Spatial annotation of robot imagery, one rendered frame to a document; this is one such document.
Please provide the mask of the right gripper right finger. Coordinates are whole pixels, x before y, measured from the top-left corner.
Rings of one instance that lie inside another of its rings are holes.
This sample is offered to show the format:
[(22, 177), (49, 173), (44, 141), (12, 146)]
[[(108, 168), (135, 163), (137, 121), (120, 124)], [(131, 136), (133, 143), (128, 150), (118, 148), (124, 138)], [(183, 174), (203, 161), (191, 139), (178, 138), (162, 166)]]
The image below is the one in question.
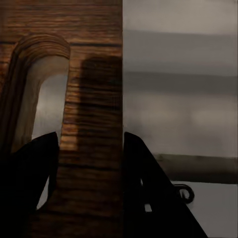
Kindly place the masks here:
[[(208, 238), (144, 141), (124, 133), (128, 238)], [(138, 167), (155, 221), (144, 219)]]

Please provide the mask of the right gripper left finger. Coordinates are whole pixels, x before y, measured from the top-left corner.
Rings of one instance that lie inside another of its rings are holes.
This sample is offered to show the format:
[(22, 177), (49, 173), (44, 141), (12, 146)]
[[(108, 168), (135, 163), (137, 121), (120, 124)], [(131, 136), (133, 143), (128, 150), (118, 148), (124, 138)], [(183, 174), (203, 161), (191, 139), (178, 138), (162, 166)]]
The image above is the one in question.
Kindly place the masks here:
[(0, 238), (25, 238), (58, 151), (51, 132), (0, 163)]

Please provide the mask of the cutting board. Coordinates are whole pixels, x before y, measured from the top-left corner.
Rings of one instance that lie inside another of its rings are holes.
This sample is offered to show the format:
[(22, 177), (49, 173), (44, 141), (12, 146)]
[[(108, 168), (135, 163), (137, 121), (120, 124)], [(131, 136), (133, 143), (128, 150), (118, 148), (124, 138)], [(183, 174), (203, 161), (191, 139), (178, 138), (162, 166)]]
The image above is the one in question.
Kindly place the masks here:
[(0, 163), (30, 66), (69, 60), (55, 186), (25, 238), (123, 238), (123, 0), (0, 0)]

